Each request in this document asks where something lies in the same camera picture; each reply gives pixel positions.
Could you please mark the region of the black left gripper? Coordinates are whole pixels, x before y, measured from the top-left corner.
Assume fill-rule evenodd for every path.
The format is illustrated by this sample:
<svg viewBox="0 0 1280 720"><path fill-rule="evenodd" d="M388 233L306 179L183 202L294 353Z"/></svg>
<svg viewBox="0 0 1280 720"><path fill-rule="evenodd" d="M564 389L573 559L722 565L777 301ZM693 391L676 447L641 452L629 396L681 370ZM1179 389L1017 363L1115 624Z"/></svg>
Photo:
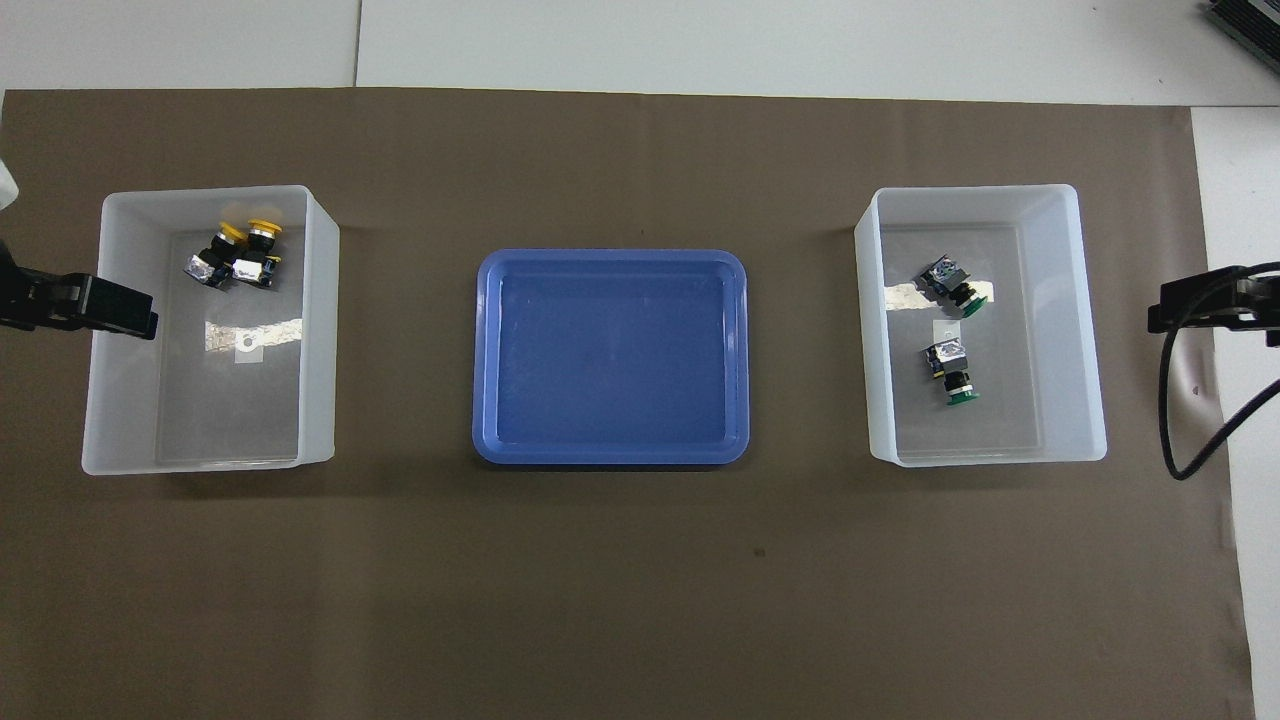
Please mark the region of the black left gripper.
<svg viewBox="0 0 1280 720"><path fill-rule="evenodd" d="M87 273L54 275L18 265L1 269L1 324L18 331L93 329L82 310L93 283L93 324L100 331L151 341L159 315L154 297Z"/></svg>

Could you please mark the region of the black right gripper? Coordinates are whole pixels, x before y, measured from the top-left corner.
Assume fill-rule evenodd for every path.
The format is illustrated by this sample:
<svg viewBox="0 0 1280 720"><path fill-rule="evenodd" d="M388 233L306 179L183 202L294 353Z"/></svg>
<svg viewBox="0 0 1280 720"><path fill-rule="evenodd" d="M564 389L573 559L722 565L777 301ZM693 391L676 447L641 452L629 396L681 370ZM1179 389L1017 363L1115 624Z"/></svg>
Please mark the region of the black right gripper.
<svg viewBox="0 0 1280 720"><path fill-rule="evenodd" d="M1183 327L1229 328L1240 320L1239 332L1263 332L1266 346L1277 348L1279 270L1249 268L1249 272L1238 281L1238 299L1245 309L1242 320L1235 282L1229 279L1235 270L1211 270L1162 283L1157 302L1148 306L1148 332L1167 333L1180 318Z"/></svg>

